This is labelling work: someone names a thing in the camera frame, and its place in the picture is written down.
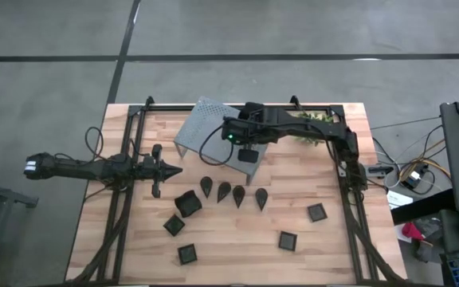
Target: wooden table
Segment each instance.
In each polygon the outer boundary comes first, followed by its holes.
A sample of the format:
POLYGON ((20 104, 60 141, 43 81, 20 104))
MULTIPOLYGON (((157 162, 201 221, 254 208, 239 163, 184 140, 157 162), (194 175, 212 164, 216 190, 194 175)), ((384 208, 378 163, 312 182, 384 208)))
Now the wooden table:
MULTIPOLYGON (((364 105, 343 106, 348 126, 359 137, 360 162, 375 164, 375 148, 364 105)), ((102 155, 120 152, 127 110, 127 104, 108 106, 102 127, 105 142, 102 155)), ((355 283, 335 165, 325 145, 315 147, 291 136, 278 144, 271 143, 237 209, 231 195, 217 204, 217 186, 221 181, 244 185, 244 174, 228 167, 208 166, 193 152, 180 159, 175 150, 173 138, 188 115, 189 112, 146 115, 140 152, 150 152, 153 144, 162 144, 163 159, 183 167, 183 172, 161 184, 160 199, 151 196, 149 182, 136 182, 120 283, 355 283), (214 180, 208 199, 199 187, 205 175, 214 180), (258 187, 269 193, 263 212, 254 199, 258 187), (172 214, 179 215, 174 198, 192 189, 203 208, 184 218, 186 226, 176 237, 171 237, 163 224, 172 214), (323 203, 328 218, 311 223, 306 207, 319 202, 323 203), (295 253, 277 248, 280 230, 298 234, 295 253), (198 261, 180 265, 177 248, 191 243, 196 247, 198 261)), ((87 195, 101 187, 101 183, 90 183, 87 195)), ((384 190, 370 186, 365 195, 371 240, 394 271, 406 277, 384 190)), ((67 279, 79 274, 100 247, 110 198, 107 191, 84 204, 67 279)), ((366 269, 363 248, 359 248, 359 253, 366 269)), ((112 266, 113 257, 110 254, 108 266, 112 266)))

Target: concrete floor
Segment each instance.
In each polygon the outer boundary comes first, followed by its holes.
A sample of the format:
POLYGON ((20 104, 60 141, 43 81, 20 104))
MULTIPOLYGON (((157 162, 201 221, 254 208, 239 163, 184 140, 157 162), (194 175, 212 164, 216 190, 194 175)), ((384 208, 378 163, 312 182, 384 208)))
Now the concrete floor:
MULTIPOLYGON (((117 55, 132 0, 0 0, 0 56, 117 55)), ((459 1, 143 0, 129 54, 459 53, 459 1)), ((116 63, 0 63, 0 186, 40 197, 14 210, 0 249, 0 285, 63 280, 86 182, 29 181, 40 151, 88 159, 116 63)), ((372 127, 438 115, 459 100, 459 60, 127 63, 117 103, 364 102, 372 127)), ((373 131, 391 155, 440 120, 373 131)), ((441 138, 435 133, 432 142, 441 138)), ((401 159, 422 150, 414 146, 401 159)), ((447 167, 444 154, 435 157, 447 167)), ((438 175, 436 184, 450 184, 438 175)), ((406 195, 409 191, 394 189, 406 195)), ((438 265, 402 246, 409 277, 441 283, 438 265)))

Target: black cone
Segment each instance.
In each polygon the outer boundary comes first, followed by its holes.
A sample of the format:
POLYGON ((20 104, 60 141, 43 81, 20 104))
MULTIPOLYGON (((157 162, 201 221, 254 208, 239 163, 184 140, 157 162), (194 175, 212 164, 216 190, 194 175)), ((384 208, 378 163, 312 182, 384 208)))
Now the black cone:
POLYGON ((236 186, 233 189, 233 198, 235 199, 235 203, 237 204, 237 208, 240 208, 240 204, 244 200, 245 196, 245 189, 243 186, 236 186))
POLYGON ((210 192, 212 191, 213 184, 214 182, 208 176, 205 176, 204 178, 201 179, 201 182, 199 182, 199 185, 201 185, 201 189, 207 198, 208 198, 208 195, 210 195, 210 192))
POLYGON ((258 202, 258 206, 261 211, 263 211, 263 207, 265 207, 268 198, 269 193, 265 190, 265 188, 258 188, 256 191, 256 201, 258 202))
POLYGON ((217 203, 220 203, 231 191, 231 184, 224 182, 221 183, 217 191, 217 203))

